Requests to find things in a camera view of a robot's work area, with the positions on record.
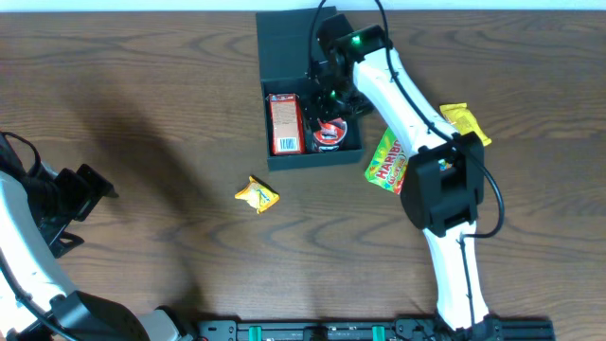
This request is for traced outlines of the small red Pringles can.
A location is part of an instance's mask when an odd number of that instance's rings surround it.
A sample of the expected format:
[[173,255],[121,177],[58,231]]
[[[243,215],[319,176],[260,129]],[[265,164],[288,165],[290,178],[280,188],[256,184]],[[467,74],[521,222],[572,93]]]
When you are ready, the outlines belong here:
[[348,134],[348,124],[341,118],[318,124],[319,130],[312,134],[313,149],[318,153],[337,151]]

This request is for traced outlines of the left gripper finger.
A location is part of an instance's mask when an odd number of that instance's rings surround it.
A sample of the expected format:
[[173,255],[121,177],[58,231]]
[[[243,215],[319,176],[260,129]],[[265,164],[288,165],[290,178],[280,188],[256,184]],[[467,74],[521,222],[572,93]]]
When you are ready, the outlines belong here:
[[68,224],[42,224],[39,227],[43,239],[55,259],[63,257],[84,244],[84,239],[66,230]]
[[119,197],[114,185],[89,165],[82,164],[77,170],[77,175],[84,180],[89,189],[88,199],[76,215],[76,221],[83,222],[102,198]]

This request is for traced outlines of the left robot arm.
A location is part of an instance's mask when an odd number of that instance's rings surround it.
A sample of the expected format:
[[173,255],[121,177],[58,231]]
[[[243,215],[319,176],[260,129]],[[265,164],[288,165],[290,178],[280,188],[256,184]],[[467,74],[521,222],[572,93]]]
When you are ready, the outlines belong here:
[[82,245],[67,232],[114,186],[90,166],[59,172],[34,153],[26,169],[1,134],[1,333],[8,340],[194,340],[196,331],[168,307],[135,315],[81,291],[58,259]]

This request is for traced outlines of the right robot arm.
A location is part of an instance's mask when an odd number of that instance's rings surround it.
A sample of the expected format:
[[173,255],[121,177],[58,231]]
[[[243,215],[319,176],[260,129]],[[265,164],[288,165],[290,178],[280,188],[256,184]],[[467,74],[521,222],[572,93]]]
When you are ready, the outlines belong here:
[[377,111],[401,145],[407,166],[401,204],[428,242],[437,278],[437,312],[454,332],[470,331],[489,310],[477,275],[472,234],[484,197],[484,147],[460,133],[427,101],[404,69],[386,28],[351,27],[342,14],[312,20],[309,60],[317,89],[304,102],[313,131],[336,118]]

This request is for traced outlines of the red and white carton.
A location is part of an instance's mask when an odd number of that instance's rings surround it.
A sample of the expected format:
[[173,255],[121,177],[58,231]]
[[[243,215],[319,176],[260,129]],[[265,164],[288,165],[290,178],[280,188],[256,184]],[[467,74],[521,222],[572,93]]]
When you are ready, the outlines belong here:
[[268,100],[272,122],[273,154],[303,154],[306,147],[298,96],[270,94]]

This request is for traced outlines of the dark green box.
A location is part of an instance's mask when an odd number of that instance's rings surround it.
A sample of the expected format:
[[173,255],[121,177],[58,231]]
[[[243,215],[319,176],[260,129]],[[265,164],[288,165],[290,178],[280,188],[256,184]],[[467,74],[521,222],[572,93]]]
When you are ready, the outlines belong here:
[[256,14],[258,63],[267,140],[267,165],[271,171],[353,164],[365,150],[360,124],[352,121],[343,144],[333,152],[312,150],[312,134],[306,130],[303,154],[274,154],[273,122],[269,98],[273,94],[296,94],[301,99],[313,94],[317,85],[307,78],[308,42],[311,24],[335,15],[335,7],[263,11]]

